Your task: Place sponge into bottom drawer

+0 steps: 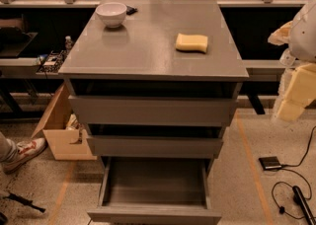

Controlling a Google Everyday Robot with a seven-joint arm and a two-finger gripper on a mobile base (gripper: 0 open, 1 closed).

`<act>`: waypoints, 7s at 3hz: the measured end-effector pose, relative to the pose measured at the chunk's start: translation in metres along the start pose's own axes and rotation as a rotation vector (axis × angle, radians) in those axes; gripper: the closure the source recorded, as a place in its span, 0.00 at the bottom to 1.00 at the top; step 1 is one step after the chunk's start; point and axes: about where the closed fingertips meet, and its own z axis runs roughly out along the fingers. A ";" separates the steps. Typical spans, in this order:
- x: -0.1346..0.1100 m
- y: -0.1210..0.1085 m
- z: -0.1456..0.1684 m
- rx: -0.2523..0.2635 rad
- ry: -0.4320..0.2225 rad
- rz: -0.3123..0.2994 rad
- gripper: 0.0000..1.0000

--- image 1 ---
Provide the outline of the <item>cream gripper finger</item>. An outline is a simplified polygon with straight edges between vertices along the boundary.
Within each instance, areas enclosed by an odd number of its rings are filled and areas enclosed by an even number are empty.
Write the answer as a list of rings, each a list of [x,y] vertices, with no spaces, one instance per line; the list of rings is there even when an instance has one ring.
[[[283,45],[289,42],[289,32],[292,25],[292,21],[289,21],[271,33],[268,38],[268,42],[274,45]]]
[[[276,117],[291,122],[316,100],[316,64],[303,64],[286,69],[279,84]]]

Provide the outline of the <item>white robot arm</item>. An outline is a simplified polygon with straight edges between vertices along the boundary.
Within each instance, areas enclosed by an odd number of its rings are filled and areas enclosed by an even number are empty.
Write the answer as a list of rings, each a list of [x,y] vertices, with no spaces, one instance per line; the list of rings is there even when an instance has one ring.
[[[288,45],[279,59],[286,69],[279,83],[274,121],[293,122],[316,100],[316,0],[308,0],[268,42]]]

